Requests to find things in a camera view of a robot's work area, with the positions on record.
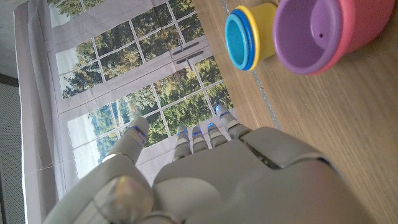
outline purple cup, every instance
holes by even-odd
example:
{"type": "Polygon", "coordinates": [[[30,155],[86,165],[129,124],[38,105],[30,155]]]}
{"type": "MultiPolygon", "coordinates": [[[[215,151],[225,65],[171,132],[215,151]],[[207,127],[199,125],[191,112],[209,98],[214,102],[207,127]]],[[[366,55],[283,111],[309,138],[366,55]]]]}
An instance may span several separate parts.
{"type": "Polygon", "coordinates": [[[315,73],[334,56],[342,27],[338,0],[283,0],[274,20],[276,54],[292,72],[315,73]]]}

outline blue cup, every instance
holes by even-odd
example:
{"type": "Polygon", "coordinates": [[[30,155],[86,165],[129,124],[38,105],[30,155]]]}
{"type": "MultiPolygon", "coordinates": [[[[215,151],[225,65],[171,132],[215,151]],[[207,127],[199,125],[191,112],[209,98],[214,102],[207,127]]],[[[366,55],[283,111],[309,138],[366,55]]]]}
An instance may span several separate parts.
{"type": "Polygon", "coordinates": [[[246,15],[244,14],[244,12],[240,11],[239,9],[234,9],[232,11],[232,14],[235,14],[240,18],[241,22],[243,23],[244,30],[246,31],[246,35],[248,37],[249,60],[248,60],[248,64],[243,68],[244,71],[247,71],[251,68],[251,66],[253,65],[253,61],[254,61],[255,46],[254,46],[253,31],[251,29],[250,22],[249,22],[248,18],[246,17],[246,15]]]}
{"type": "Polygon", "coordinates": [[[244,69],[249,60],[248,35],[240,18],[230,14],[225,22],[225,42],[229,57],[237,69],[244,69]]]}

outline window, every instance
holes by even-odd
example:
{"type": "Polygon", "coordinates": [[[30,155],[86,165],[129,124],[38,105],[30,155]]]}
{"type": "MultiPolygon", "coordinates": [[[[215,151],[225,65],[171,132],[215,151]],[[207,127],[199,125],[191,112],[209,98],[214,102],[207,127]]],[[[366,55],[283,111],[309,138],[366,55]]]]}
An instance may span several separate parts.
{"type": "Polygon", "coordinates": [[[52,27],[60,26],[104,0],[47,0],[52,27]]]}
{"type": "MultiPolygon", "coordinates": [[[[100,2],[83,1],[90,7],[100,2]]],[[[61,7],[64,3],[73,3],[66,13],[76,8],[74,15],[78,14],[79,0],[49,1],[51,7],[61,7]]],[[[82,93],[145,64],[178,47],[179,39],[184,44],[203,35],[190,0],[171,0],[153,7],[72,49],[57,53],[62,98],[82,93]]]]}
{"type": "Polygon", "coordinates": [[[176,134],[180,124],[192,127],[213,117],[218,103],[233,107],[213,56],[192,68],[179,70],[68,121],[79,178],[101,163],[138,116],[145,117],[150,124],[145,144],[149,147],[176,134]]]}

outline wall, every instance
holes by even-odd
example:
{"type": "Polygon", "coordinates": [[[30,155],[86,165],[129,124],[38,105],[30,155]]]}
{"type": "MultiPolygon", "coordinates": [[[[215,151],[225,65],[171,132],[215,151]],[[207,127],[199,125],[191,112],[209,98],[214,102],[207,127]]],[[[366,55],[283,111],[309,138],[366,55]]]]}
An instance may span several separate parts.
{"type": "Polygon", "coordinates": [[[25,223],[21,155],[19,89],[0,83],[0,183],[4,202],[1,209],[6,223],[25,223]]]}

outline robot finger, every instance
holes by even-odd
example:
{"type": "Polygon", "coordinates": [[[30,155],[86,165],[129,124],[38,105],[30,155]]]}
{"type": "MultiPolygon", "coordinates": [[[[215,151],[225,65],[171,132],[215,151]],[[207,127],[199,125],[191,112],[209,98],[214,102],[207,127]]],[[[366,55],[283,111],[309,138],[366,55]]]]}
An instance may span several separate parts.
{"type": "Polygon", "coordinates": [[[231,136],[231,139],[239,139],[251,131],[248,127],[239,123],[223,105],[217,105],[216,114],[220,118],[228,134],[231,136]]]}
{"type": "Polygon", "coordinates": [[[177,131],[177,142],[175,143],[175,152],[173,162],[192,154],[188,138],[188,130],[184,125],[180,125],[177,131]]]}
{"type": "Polygon", "coordinates": [[[143,117],[138,117],[131,121],[127,130],[113,146],[103,162],[116,154],[128,156],[133,163],[136,163],[146,142],[146,136],[149,131],[149,123],[143,117]]]}
{"type": "Polygon", "coordinates": [[[210,137],[210,143],[213,148],[228,142],[228,140],[225,138],[225,136],[223,136],[215,124],[210,123],[207,126],[207,130],[210,137]]]}
{"type": "Polygon", "coordinates": [[[198,126],[192,129],[193,153],[208,149],[207,143],[201,129],[198,126]]]}

